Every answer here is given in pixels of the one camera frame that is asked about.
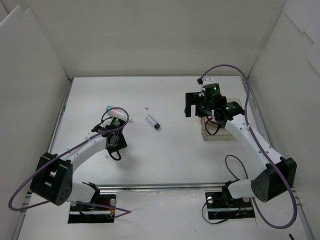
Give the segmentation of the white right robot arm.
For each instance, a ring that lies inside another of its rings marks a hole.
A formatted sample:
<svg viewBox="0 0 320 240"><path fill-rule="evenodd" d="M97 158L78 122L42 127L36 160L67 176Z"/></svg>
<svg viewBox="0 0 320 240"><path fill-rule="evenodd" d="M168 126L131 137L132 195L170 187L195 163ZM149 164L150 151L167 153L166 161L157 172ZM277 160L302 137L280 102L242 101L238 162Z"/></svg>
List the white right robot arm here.
<svg viewBox="0 0 320 240"><path fill-rule="evenodd" d="M239 198L250 197L266 203L293 186L297 163L291 157L284 158L246 122L245 110L236 101L228 101L218 83L205 81L201 91L187 92L184 109L187 118L192 114L192 106L197 117L213 117L229 132L247 150L256 167L257 176L231 183L221 193L225 205L233 206Z"/></svg>

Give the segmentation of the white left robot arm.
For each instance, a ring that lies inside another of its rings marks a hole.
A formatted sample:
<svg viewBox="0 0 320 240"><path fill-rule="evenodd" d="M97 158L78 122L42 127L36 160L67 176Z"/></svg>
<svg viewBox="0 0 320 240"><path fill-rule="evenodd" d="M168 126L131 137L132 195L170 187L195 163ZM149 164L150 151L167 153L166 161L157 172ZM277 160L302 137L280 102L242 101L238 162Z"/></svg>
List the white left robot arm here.
<svg viewBox="0 0 320 240"><path fill-rule="evenodd" d="M65 202L82 202L87 209L96 209L100 204L99 188L92 182L74 182L73 174L85 161L104 150L110 156L117 153L113 160L122 159L120 150L128 146L123 135L126 122L117 117L108 119L109 123L94 126L82 143L67 150L66 154L44 153L37 164L30 190L56 206Z"/></svg>

